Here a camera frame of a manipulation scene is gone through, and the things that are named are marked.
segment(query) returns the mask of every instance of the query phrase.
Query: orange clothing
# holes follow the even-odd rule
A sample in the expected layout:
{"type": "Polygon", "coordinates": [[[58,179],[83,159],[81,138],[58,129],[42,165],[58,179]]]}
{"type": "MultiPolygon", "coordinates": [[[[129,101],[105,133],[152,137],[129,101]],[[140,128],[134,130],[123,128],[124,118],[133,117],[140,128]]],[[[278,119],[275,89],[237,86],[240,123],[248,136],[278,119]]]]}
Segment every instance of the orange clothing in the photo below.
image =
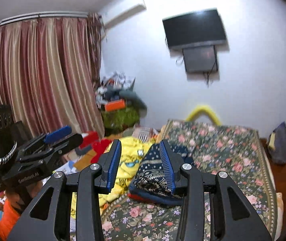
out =
{"type": "Polygon", "coordinates": [[[9,201],[6,200],[4,204],[4,214],[0,220],[0,238],[6,241],[11,229],[18,221],[20,215],[10,205],[9,201]]]}

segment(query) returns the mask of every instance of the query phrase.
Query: black television screen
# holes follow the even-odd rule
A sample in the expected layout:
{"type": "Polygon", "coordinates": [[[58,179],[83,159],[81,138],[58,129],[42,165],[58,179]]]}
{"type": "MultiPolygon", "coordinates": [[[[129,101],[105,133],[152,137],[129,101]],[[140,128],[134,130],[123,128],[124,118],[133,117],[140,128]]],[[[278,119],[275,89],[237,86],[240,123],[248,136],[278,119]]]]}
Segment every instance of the black television screen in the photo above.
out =
{"type": "Polygon", "coordinates": [[[222,20],[216,9],[163,19],[169,49],[226,43],[222,20]]]}

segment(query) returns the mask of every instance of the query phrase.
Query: pink and beige curtain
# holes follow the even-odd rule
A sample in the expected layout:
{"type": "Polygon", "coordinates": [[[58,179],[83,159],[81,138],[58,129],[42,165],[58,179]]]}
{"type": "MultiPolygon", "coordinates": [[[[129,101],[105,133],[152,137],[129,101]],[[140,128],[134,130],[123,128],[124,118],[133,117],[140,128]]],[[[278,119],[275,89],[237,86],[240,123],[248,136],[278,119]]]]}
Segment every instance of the pink and beige curtain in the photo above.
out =
{"type": "Polygon", "coordinates": [[[39,18],[0,27],[0,104],[35,136],[70,125],[104,135],[95,103],[101,24],[97,15],[39,18]]]}

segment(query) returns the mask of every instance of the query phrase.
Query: floral mat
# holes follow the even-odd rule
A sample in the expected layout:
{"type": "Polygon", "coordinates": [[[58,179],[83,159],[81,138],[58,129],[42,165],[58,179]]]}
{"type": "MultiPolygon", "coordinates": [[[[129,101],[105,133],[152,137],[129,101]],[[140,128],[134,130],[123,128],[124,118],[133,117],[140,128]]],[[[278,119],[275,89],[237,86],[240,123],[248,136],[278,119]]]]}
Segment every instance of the floral mat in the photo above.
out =
{"type": "MultiPolygon", "coordinates": [[[[203,172],[226,171],[251,202],[274,240],[277,200],[258,132],[240,126],[213,126],[169,120],[162,138],[186,146],[203,172]]],[[[210,240],[210,205],[205,194],[204,240],[210,240]]],[[[102,214],[106,241],[175,240],[180,207],[144,204],[127,195],[115,200],[102,214]]]]}

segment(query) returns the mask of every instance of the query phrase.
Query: metal screw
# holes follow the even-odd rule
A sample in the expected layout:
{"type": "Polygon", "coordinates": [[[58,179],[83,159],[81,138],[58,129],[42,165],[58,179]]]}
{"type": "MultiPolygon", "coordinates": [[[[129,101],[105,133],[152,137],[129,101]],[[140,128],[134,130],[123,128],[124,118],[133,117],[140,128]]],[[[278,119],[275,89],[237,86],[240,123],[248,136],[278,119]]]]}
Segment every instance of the metal screw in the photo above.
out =
{"type": "Polygon", "coordinates": [[[97,164],[97,163],[94,163],[94,164],[90,165],[90,169],[91,169],[91,170],[99,169],[99,167],[100,167],[100,165],[97,164]]]}
{"type": "Polygon", "coordinates": [[[190,170],[192,168],[192,166],[190,164],[187,164],[187,163],[183,164],[182,167],[185,170],[190,170]]]}
{"type": "Polygon", "coordinates": [[[61,171],[57,171],[54,173],[55,178],[61,178],[62,176],[63,176],[63,172],[61,172],[61,171]]]}
{"type": "Polygon", "coordinates": [[[226,173],[225,171],[220,171],[220,172],[219,172],[219,176],[220,176],[221,178],[227,178],[227,173],[226,173]]]}

